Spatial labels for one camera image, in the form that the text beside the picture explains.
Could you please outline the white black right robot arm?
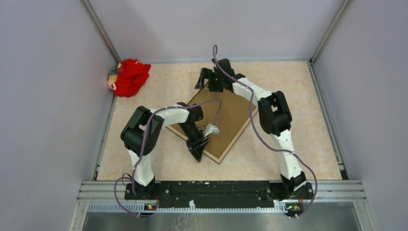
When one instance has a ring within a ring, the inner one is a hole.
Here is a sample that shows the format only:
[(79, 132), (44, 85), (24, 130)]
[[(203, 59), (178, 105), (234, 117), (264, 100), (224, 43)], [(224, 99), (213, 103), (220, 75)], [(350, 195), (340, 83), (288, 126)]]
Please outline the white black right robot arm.
[(196, 89), (208, 88), (212, 92), (228, 90), (245, 98), (251, 106), (258, 109), (259, 122), (262, 130), (275, 142), (276, 147), (266, 145), (274, 151), (280, 161), (280, 177), (282, 183), (270, 191), (271, 196), (283, 200), (297, 198), (299, 202), (312, 195), (306, 175), (302, 170), (304, 162), (296, 155), (292, 142), (292, 115), (282, 91), (271, 92), (250, 81), (245, 75), (236, 74), (228, 59), (212, 60), (212, 69), (203, 67)]

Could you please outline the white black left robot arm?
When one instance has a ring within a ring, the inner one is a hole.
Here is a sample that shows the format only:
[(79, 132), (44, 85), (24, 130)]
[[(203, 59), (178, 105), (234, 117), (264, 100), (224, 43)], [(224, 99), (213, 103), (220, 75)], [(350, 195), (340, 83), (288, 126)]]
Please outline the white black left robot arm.
[(151, 152), (157, 144), (162, 128), (178, 124), (187, 136), (189, 152), (200, 162), (206, 145), (207, 135), (196, 122), (204, 117), (201, 106), (178, 102), (161, 109), (148, 109), (139, 106), (121, 132), (120, 139), (127, 149), (132, 171), (132, 192), (148, 199), (154, 193), (155, 177), (152, 170)]

